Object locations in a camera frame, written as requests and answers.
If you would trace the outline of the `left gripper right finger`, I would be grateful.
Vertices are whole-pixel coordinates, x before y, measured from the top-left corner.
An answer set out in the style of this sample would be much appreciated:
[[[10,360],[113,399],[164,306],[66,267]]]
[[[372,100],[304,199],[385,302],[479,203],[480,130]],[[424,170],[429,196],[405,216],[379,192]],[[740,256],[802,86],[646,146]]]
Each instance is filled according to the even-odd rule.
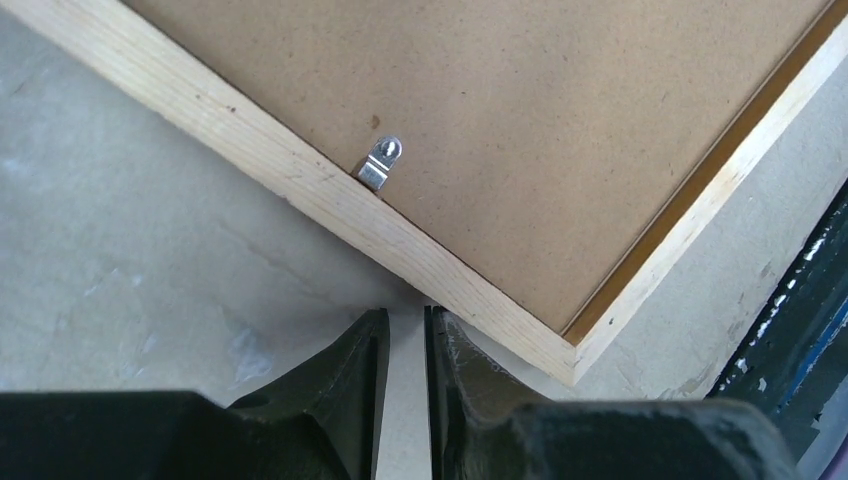
[[[424,314],[437,479],[795,479],[774,425],[736,400],[555,401]]]

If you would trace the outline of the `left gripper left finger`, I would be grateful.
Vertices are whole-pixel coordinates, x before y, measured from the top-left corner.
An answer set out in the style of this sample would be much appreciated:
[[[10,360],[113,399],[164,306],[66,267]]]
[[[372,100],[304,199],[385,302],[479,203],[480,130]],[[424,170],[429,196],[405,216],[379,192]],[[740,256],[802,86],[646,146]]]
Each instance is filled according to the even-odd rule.
[[[372,479],[390,347],[370,310],[229,406],[193,391],[5,393],[5,479]]]

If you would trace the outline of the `brown frame backing board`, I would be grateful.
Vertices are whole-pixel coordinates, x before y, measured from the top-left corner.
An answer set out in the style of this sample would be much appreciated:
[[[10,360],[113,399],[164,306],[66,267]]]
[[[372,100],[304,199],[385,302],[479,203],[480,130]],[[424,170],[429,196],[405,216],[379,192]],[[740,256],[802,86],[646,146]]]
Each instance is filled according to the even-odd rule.
[[[565,327],[821,1],[136,1],[330,160]]]

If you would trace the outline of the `wooden picture frame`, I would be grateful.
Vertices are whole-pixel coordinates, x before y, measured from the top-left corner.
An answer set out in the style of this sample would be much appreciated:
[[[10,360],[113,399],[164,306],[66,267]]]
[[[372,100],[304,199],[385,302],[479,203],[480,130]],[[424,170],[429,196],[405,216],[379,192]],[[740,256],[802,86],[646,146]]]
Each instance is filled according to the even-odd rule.
[[[602,289],[567,334],[545,326],[359,181],[119,1],[2,8],[492,340],[573,386],[847,55],[847,5],[828,4],[748,103],[751,128],[620,292]]]

